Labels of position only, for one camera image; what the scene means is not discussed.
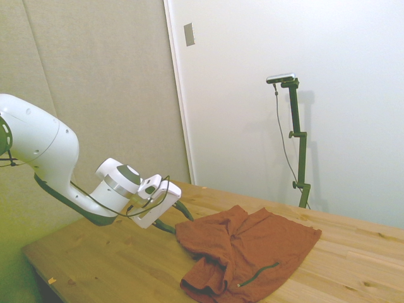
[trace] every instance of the switch plate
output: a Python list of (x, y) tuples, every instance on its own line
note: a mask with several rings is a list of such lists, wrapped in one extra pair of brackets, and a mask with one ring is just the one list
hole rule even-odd
[(195, 44), (194, 27), (192, 23), (184, 25), (185, 41), (187, 46)]

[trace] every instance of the black cable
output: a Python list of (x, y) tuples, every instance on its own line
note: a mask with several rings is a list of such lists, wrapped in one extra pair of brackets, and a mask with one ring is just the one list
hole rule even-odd
[(15, 161), (15, 160), (17, 161), (18, 159), (13, 158), (13, 157), (11, 156), (10, 150), (8, 150), (7, 153), (8, 153), (8, 158), (0, 158), (0, 161), (10, 161), (10, 164), (2, 165), (2, 166), (0, 166), (0, 167), (7, 167), (7, 166), (12, 166), (12, 167), (14, 167), (14, 166), (20, 166), (20, 165), (23, 165), (23, 164), (24, 164), (24, 163), (22, 163), (22, 164), (17, 164), (17, 163), (15, 163), (14, 161)]
[(276, 97), (276, 118), (278, 119), (278, 125), (279, 125), (279, 130), (280, 130), (280, 137), (281, 137), (281, 139), (282, 139), (283, 153), (285, 154), (285, 158), (286, 158), (286, 161), (288, 162), (288, 166), (289, 166), (289, 168), (290, 168), (290, 171), (292, 172), (293, 177), (294, 177), (294, 179), (295, 179), (295, 182), (297, 183), (296, 174), (295, 174), (295, 172), (294, 172), (294, 170), (293, 170), (293, 168), (292, 168), (292, 166), (291, 166), (291, 164), (290, 164), (290, 162), (289, 162), (289, 158), (288, 158), (288, 155), (287, 155), (287, 153), (286, 153), (285, 139), (283, 138), (283, 131), (282, 131), (282, 127), (281, 127), (281, 125), (280, 125), (280, 119), (279, 119), (279, 101), (278, 101), (278, 94), (279, 94), (279, 93), (278, 93), (278, 90), (276, 89), (276, 83), (273, 83), (273, 88), (275, 89), (275, 97)]
[(126, 211), (126, 215), (124, 215), (123, 213), (119, 213), (118, 211), (111, 210), (109, 207), (106, 207), (105, 205), (103, 205), (102, 203), (98, 202), (96, 199), (94, 199), (93, 197), (91, 197), (91, 195), (89, 195), (88, 193), (86, 193), (86, 191), (84, 191), (82, 188), (80, 188), (80, 187), (77, 186), (75, 183), (73, 183), (73, 181), (70, 181), (70, 183), (71, 183), (76, 189), (78, 189), (79, 191), (81, 191), (81, 192), (82, 192), (83, 194), (85, 194), (86, 196), (89, 196), (91, 200), (93, 200), (94, 202), (96, 202), (96, 204), (100, 205), (101, 207), (105, 208), (106, 210), (109, 210), (109, 211), (111, 211), (112, 213), (115, 213), (116, 215), (119, 215), (119, 216), (122, 216), (122, 217), (131, 218), (131, 217), (138, 216), (138, 215), (140, 215), (140, 214), (142, 214), (142, 213), (145, 213), (145, 212), (147, 212), (147, 211), (150, 211), (150, 210), (152, 210), (154, 207), (157, 207), (157, 206), (159, 206), (160, 204), (162, 204), (162, 203), (164, 202), (164, 200), (165, 200), (165, 198), (167, 197), (167, 194), (168, 194), (168, 192), (169, 192), (170, 176), (168, 175), (167, 177), (165, 177), (164, 179), (162, 179), (160, 185), (157, 187), (157, 189), (159, 189), (160, 186), (161, 186), (161, 184), (162, 184), (162, 182), (163, 182), (163, 181), (166, 181), (166, 180), (168, 181), (168, 185), (167, 185), (167, 189), (165, 190), (165, 194), (164, 194), (163, 199), (162, 199), (160, 202), (158, 202), (156, 205), (153, 205), (152, 207), (148, 208), (147, 210), (142, 210), (142, 211), (140, 211), (140, 212), (138, 212), (138, 213), (134, 213), (134, 214), (132, 214), (132, 215), (128, 215), (128, 211), (129, 211), (130, 207), (129, 207), (128, 210)]

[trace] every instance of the tabletop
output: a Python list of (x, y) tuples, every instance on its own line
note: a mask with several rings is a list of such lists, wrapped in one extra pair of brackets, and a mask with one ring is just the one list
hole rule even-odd
[[(262, 207), (323, 231), (300, 267), (261, 303), (404, 302), (404, 230), (175, 182), (194, 218), (240, 205)], [(187, 220), (170, 208), (160, 219)], [(98, 227), (78, 220), (23, 248), (31, 265), (69, 303), (195, 302), (179, 287), (196, 260), (174, 235), (128, 218)]]

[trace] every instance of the green metal stand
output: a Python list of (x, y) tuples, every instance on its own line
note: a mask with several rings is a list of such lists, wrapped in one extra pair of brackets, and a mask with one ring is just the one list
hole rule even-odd
[(310, 193), (310, 184), (304, 182), (304, 176), (306, 174), (306, 148), (307, 148), (307, 133), (300, 131), (299, 121), (299, 108), (297, 106), (297, 92), (299, 87), (299, 80), (295, 78), (292, 81), (282, 82), (281, 87), (289, 89), (290, 108), (292, 109), (292, 124), (293, 131), (289, 133), (289, 138), (300, 138), (299, 144), (299, 171), (297, 173), (297, 183), (293, 181), (293, 188), (299, 188), (302, 190), (302, 196), (300, 197), (299, 207), (306, 208), (307, 200)]

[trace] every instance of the white wall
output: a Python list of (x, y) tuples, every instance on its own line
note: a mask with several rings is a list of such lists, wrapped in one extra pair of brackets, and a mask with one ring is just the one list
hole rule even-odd
[[(295, 72), (311, 207), (404, 228), (404, 2), (167, 3), (196, 184), (299, 204), (265, 83)], [(285, 141), (297, 170), (299, 140)]]

